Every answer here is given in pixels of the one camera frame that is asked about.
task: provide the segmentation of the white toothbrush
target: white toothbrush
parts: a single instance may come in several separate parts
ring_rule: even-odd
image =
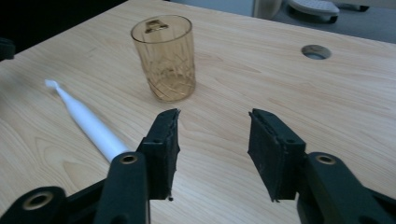
[[[82,131],[88,135],[109,162],[121,153],[130,151],[130,149],[126,147],[87,106],[62,90],[56,81],[46,80],[46,86],[58,92],[64,100],[64,104],[70,116]]]

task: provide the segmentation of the gray object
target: gray object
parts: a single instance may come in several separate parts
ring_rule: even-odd
[[[330,22],[338,19],[340,9],[333,3],[320,0],[289,0],[290,13],[295,10],[315,16],[330,16]]]

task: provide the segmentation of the screw hole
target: screw hole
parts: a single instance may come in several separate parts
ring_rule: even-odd
[[[120,162],[122,164],[131,164],[137,161],[137,157],[136,156],[131,156],[131,155],[127,155],[124,156],[120,159]]]
[[[333,159],[332,157],[329,156],[325,156],[325,155],[319,155],[317,156],[317,161],[323,163],[323,164],[327,164],[327,165],[334,165],[335,164],[335,159]]]
[[[49,203],[52,198],[53,194],[49,191],[38,192],[28,198],[22,207],[24,210],[36,210]]]

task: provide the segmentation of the toothbrush handle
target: toothbrush handle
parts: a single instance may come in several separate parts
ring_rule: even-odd
[[[121,153],[130,151],[82,102],[69,98],[65,104],[74,121],[109,162]]]

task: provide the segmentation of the wood grain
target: wood grain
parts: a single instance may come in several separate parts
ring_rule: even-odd
[[[193,24],[197,87],[179,103],[152,96],[129,35],[143,19]],[[332,57],[311,60],[306,45]],[[152,223],[299,223],[271,203],[248,151],[252,108],[277,114],[307,143],[342,159],[363,185],[396,198],[396,45],[160,0],[134,0],[0,63],[0,214],[23,193],[68,195],[108,163],[44,79],[91,108],[132,150],[157,114],[181,109],[175,200]]]

